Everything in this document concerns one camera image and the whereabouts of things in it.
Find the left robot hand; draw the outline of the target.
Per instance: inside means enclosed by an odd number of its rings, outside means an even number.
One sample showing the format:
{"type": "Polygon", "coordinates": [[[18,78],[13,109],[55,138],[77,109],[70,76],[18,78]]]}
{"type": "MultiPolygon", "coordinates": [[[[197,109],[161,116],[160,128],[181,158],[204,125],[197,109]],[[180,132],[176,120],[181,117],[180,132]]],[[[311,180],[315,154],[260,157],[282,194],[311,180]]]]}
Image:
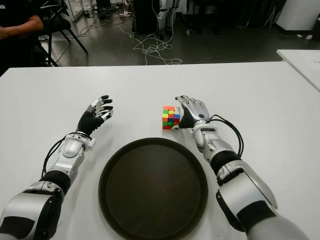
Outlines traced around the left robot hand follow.
{"type": "Polygon", "coordinates": [[[114,113],[113,107],[110,105],[112,102],[109,95],[103,95],[94,100],[82,114],[76,131],[90,136],[92,132],[112,117],[114,113]]]}

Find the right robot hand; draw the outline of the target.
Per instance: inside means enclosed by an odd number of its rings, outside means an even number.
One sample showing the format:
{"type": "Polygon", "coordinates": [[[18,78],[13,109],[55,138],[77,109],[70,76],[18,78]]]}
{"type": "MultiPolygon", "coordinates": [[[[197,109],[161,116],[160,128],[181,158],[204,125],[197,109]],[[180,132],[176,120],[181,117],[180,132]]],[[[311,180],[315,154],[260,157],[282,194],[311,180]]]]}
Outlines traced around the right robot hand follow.
{"type": "Polygon", "coordinates": [[[180,103],[183,115],[180,122],[171,128],[172,130],[193,128],[195,125],[206,123],[209,120],[208,109],[202,101],[187,95],[176,96],[175,100],[180,103]]]}

